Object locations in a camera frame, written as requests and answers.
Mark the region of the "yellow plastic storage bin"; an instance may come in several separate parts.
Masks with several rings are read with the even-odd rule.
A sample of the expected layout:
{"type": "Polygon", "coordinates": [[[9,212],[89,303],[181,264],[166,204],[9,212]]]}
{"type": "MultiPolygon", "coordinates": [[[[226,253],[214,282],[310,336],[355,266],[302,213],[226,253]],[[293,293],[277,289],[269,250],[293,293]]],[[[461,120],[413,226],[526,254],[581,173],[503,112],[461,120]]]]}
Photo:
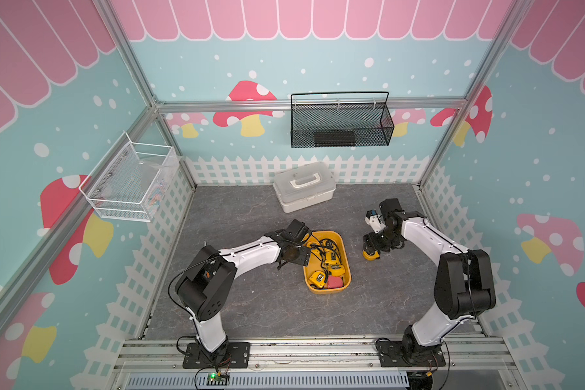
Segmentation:
{"type": "Polygon", "coordinates": [[[340,293],[352,280],[342,237],[334,231],[319,231],[306,237],[310,260],[303,268],[305,285],[318,295],[340,293]]]}

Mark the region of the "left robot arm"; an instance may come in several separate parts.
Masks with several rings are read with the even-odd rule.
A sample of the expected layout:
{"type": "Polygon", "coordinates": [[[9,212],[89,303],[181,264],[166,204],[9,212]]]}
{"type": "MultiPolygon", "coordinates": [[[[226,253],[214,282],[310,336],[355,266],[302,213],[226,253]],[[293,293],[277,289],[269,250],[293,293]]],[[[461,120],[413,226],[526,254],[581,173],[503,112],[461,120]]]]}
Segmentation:
{"type": "Polygon", "coordinates": [[[175,279],[178,304],[189,313],[197,332],[197,344],[209,354],[225,349],[228,336],[221,310],[239,276],[260,266],[286,264],[307,266],[312,231],[294,219],[288,227],[268,232],[255,241],[231,249],[217,250],[206,245],[175,279]]]}

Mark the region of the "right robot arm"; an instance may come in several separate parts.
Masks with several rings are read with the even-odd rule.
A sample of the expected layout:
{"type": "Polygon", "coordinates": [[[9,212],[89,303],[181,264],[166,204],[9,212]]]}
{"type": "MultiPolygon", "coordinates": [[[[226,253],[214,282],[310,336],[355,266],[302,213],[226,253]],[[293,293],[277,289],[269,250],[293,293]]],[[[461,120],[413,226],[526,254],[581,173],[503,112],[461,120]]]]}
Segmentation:
{"type": "Polygon", "coordinates": [[[411,243],[436,265],[434,303],[406,328],[401,340],[405,359],[437,354],[455,328],[496,306],[492,262],[486,251],[469,249],[450,239],[425,215],[402,209],[396,198],[382,201],[378,211],[367,211],[365,222],[372,229],[363,236],[366,260],[376,260],[411,243]]]}

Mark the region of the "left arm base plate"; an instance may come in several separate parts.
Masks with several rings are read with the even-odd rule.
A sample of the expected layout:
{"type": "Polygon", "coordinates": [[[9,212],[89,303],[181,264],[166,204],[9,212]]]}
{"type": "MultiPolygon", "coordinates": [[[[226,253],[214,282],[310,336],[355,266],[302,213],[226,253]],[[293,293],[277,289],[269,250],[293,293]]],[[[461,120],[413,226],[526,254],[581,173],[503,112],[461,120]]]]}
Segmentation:
{"type": "Polygon", "coordinates": [[[190,343],[183,351],[184,369],[198,368],[240,368],[249,365],[251,344],[248,342],[224,342],[214,352],[207,351],[199,343],[190,343]]]}

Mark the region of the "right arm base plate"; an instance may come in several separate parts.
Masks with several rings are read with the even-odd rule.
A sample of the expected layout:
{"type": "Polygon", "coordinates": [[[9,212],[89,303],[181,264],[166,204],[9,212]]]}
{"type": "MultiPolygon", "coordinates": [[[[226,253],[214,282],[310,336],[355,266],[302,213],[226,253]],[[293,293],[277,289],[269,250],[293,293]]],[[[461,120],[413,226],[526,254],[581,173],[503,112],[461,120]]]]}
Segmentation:
{"type": "Polygon", "coordinates": [[[391,341],[380,338],[375,350],[381,367],[427,367],[435,370],[446,366],[445,356],[439,345],[424,347],[410,341],[391,341]]]}

